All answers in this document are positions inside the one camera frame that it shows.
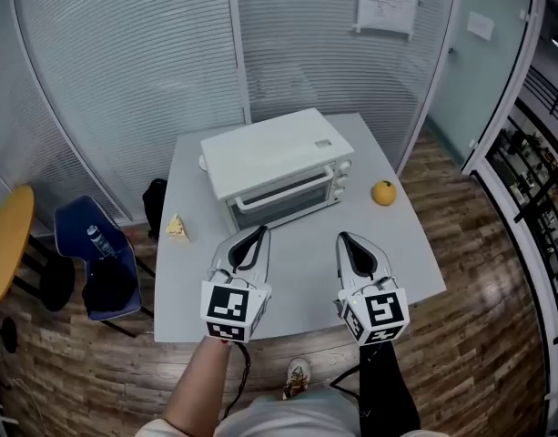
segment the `wooden floor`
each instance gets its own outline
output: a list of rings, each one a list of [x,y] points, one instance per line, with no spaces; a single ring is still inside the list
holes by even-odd
[[[401,181],[447,286],[411,306],[411,325],[395,345],[422,426],[452,436],[536,435],[544,395],[541,337],[503,224],[481,187],[461,176],[426,135]],[[137,254],[154,266],[156,248],[145,235],[130,232]],[[30,279],[28,269],[22,273]],[[19,435],[133,435],[163,409],[194,349],[155,344],[143,314],[118,322],[140,333],[134,340],[89,321],[82,270],[77,278],[69,304],[55,314],[16,288],[0,303],[0,323],[12,316],[18,327],[17,354],[0,341],[0,378],[11,386],[0,387],[0,397],[5,413],[20,421]],[[152,308],[153,280],[142,283]],[[252,371],[240,406],[262,393],[279,395],[293,357],[309,360],[312,386],[325,387],[359,356],[342,327],[252,341],[249,350]],[[226,402],[241,373],[237,349]],[[357,378],[347,385],[357,388]]]

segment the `window blind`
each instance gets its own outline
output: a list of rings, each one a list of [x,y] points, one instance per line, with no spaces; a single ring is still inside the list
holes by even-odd
[[[244,122],[228,0],[15,0],[66,133],[133,220],[180,133]]]
[[[0,0],[0,177],[15,188],[29,184],[36,215],[49,229],[54,209],[81,194],[122,217],[87,173],[58,130],[26,64],[9,0]]]
[[[397,168],[428,93],[452,0],[421,0],[411,40],[364,29],[357,0],[238,0],[252,121],[359,112]]]

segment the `wrist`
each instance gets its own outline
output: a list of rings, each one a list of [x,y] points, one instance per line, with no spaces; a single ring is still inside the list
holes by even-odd
[[[212,337],[204,337],[202,343],[212,349],[227,351],[232,348],[232,342],[227,340],[215,339]]]

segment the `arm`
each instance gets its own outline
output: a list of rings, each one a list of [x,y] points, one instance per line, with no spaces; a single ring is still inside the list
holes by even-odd
[[[163,419],[192,437],[210,437],[218,425],[231,343],[205,337],[194,352]]]

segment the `door frame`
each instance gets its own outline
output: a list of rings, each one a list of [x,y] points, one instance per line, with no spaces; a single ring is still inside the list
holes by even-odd
[[[444,40],[442,41],[441,46],[441,53],[439,55],[439,59],[436,63],[436,67],[434,69],[434,75],[432,75],[431,85],[429,87],[428,92],[426,93],[426,97],[424,99],[424,103],[422,104],[421,112],[418,116],[418,120],[416,121],[416,126],[412,131],[412,135],[404,152],[402,153],[402,159],[400,164],[398,165],[398,169],[396,170],[396,175],[400,176],[406,162],[408,162],[408,158],[412,150],[414,149],[414,144],[416,143],[416,139],[418,138],[419,134],[421,133],[422,126],[424,125],[424,120],[428,115],[428,111],[431,108],[432,100],[434,99],[434,94],[436,93],[436,89],[441,81],[442,73],[444,70],[444,64],[446,62],[447,56],[449,54],[449,47],[453,42],[453,36],[456,31],[456,23],[459,18],[459,10],[461,9],[461,0],[452,0],[451,3],[451,12],[449,13],[449,22],[446,26],[446,32],[444,33]]]
[[[505,120],[509,116],[513,104],[522,90],[525,77],[530,69],[533,60],[533,53],[540,38],[542,30],[543,13],[545,11],[546,0],[532,0],[530,8],[530,20],[522,41],[522,47],[515,60],[507,85],[502,93],[497,107],[493,111],[489,124],[483,130],[481,137],[477,140],[477,146],[462,166],[462,174],[470,175],[479,163],[485,158],[490,147],[499,135]]]
[[[95,182],[96,186],[110,201],[110,203],[113,204],[115,209],[118,210],[118,212],[121,214],[122,216],[121,218],[116,218],[117,223],[119,225],[131,225],[133,223],[138,223],[132,219],[131,214],[126,210],[126,207],[122,206],[120,202],[118,202],[117,199],[113,197],[113,195],[109,191],[109,187],[105,186],[104,181],[102,181],[101,178],[99,178],[99,176],[97,175],[97,173],[88,165],[88,163],[85,160],[85,156],[81,154],[80,150],[76,147],[76,144],[66,133],[64,127],[62,126],[62,123],[60,122],[60,118],[56,114],[56,111],[52,106],[51,100],[46,95],[46,92],[44,91],[44,87],[42,86],[42,83],[40,82],[40,79],[36,73],[35,61],[30,57],[30,54],[28,53],[28,41],[27,39],[24,39],[22,28],[20,26],[19,14],[17,12],[17,7],[16,7],[16,5],[18,5],[18,2],[16,0],[8,0],[8,2],[10,5],[9,7],[10,7],[10,12],[14,24],[15,35],[17,37],[18,47],[22,52],[25,67],[29,72],[30,77],[32,78],[34,89],[36,90],[40,100],[44,103],[46,111],[52,120],[52,123],[54,123],[54,126],[56,127],[58,133],[60,134],[62,139],[65,140],[68,147],[70,147],[70,150],[75,155],[76,159],[78,160],[82,168],[85,170],[85,172],[91,177],[91,179]]]
[[[234,36],[234,53],[236,54],[236,70],[238,73],[238,88],[242,99],[242,110],[244,111],[244,123],[250,125],[252,116],[250,114],[249,82],[244,64],[244,48],[242,47],[242,31],[240,29],[240,11],[238,0],[228,0],[230,5],[230,21],[232,22],[232,34]]]

